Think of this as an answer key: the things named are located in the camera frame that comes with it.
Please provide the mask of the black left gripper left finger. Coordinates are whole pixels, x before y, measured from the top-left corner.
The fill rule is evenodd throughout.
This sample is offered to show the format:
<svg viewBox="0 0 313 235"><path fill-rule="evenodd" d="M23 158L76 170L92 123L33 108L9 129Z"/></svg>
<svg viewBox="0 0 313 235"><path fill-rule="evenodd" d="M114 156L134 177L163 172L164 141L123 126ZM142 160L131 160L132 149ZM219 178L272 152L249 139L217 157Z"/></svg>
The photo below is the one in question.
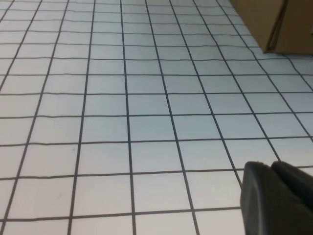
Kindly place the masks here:
<svg viewBox="0 0 313 235"><path fill-rule="evenodd" d="M245 164L240 205L247 235L313 233L313 211L266 164Z"/></svg>

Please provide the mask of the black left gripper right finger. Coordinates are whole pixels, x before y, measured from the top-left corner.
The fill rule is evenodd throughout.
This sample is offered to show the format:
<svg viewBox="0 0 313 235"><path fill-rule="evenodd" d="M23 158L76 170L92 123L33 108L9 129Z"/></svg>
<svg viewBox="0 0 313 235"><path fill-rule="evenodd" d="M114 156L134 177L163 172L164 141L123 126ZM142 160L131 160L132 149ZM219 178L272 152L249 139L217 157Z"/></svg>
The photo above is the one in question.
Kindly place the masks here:
<svg viewBox="0 0 313 235"><path fill-rule="evenodd" d="M274 162L271 169L298 196L311 211L313 210L313 177L286 163Z"/></svg>

